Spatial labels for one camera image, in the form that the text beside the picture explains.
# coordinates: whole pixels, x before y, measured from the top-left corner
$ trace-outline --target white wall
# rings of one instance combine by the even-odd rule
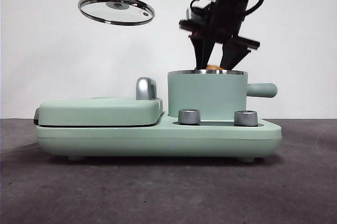
[[[1,0],[1,117],[32,118],[47,100],[134,96],[141,76],[157,81],[167,109],[167,72],[194,68],[189,33],[178,28],[191,0],[142,1],[155,19],[123,27],[82,16],[78,0]],[[337,118],[337,0],[266,0],[241,35],[261,47],[236,69],[279,87],[273,99],[249,98],[249,109],[263,118]],[[211,63],[220,60],[216,45]]]

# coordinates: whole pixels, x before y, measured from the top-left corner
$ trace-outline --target silver knob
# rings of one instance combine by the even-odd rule
[[[234,124],[238,126],[257,126],[256,111],[235,111]]]
[[[197,109],[181,109],[178,114],[180,124],[195,125],[200,123],[200,111]]]
[[[151,78],[142,77],[137,80],[136,99],[153,99],[157,97],[157,84]]]

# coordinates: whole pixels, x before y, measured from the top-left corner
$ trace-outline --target gray floor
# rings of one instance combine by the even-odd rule
[[[31,120],[1,120],[1,223],[337,223],[337,120],[270,120],[275,155],[89,158],[41,151]]]

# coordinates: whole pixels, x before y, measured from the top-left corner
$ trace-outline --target pot handle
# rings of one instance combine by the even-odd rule
[[[277,94],[277,86],[272,83],[248,84],[247,96],[273,98]]]

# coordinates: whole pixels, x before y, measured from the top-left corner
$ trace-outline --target silver handle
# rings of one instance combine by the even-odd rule
[[[141,77],[136,84],[136,99],[153,99],[157,97],[157,84],[151,78]]]

